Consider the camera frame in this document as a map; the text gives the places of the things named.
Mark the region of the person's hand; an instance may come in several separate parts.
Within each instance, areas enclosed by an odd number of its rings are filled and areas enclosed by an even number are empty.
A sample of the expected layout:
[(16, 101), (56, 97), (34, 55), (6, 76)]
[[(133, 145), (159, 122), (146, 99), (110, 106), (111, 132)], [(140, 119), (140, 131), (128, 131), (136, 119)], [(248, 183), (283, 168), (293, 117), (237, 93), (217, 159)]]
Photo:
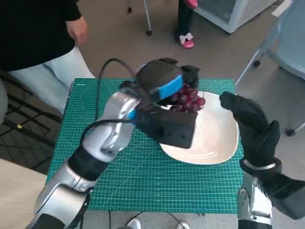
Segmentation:
[(66, 21), (66, 27), (69, 35), (74, 39), (78, 46), (86, 42), (88, 26), (83, 16), (75, 21)]

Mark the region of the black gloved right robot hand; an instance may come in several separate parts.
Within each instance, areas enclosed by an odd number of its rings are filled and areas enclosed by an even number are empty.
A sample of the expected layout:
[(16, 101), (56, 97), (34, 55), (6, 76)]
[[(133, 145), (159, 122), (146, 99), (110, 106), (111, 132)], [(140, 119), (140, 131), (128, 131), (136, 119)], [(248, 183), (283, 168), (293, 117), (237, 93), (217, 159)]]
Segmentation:
[(279, 122), (269, 122), (261, 106), (251, 99), (223, 92), (219, 100), (238, 123), (244, 159), (255, 167), (272, 164), (280, 138)]

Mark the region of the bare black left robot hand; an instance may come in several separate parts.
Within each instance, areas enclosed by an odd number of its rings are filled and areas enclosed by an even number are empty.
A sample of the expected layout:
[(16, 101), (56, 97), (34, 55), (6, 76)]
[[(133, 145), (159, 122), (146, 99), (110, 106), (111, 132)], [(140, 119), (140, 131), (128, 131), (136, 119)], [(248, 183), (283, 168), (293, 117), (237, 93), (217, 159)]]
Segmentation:
[(192, 65), (179, 66), (177, 63), (172, 58), (155, 59), (146, 63), (136, 74), (136, 83), (158, 105), (177, 104), (178, 100), (173, 99), (173, 95), (186, 84), (191, 88), (198, 87), (200, 68)]

